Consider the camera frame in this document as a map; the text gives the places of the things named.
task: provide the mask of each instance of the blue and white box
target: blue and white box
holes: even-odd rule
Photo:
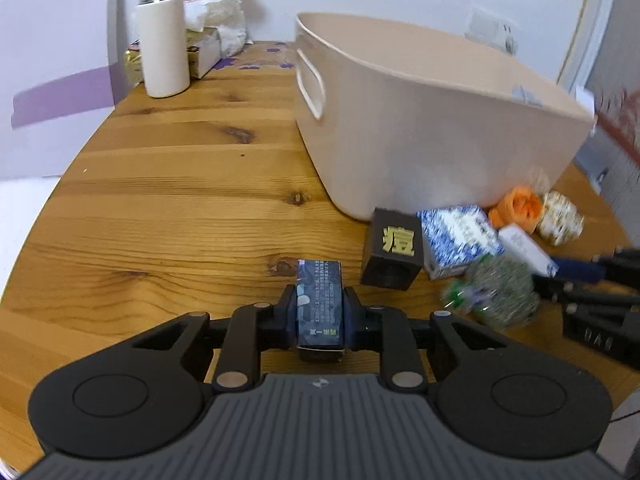
[[[419,211],[424,239],[424,269],[432,280],[465,272],[485,254],[502,254],[498,233],[480,206]]]

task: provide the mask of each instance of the orange object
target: orange object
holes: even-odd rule
[[[496,229],[518,224],[532,234],[542,218],[545,207],[540,197],[528,186],[514,187],[489,211],[489,220]]]

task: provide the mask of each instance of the beige storage bin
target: beige storage bin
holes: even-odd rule
[[[555,83],[445,32],[303,13],[295,48],[300,132],[332,201],[357,219],[548,190],[593,126]]]

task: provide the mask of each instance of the black box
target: black box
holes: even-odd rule
[[[298,260],[296,293],[300,358],[338,362],[344,354],[340,262]]]
[[[407,290],[423,265],[420,219],[376,208],[364,242],[360,283]]]

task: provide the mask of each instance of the wall outlet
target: wall outlet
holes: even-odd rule
[[[466,27],[465,38],[515,56],[518,43],[514,38],[516,27],[507,20],[486,10],[473,8]]]

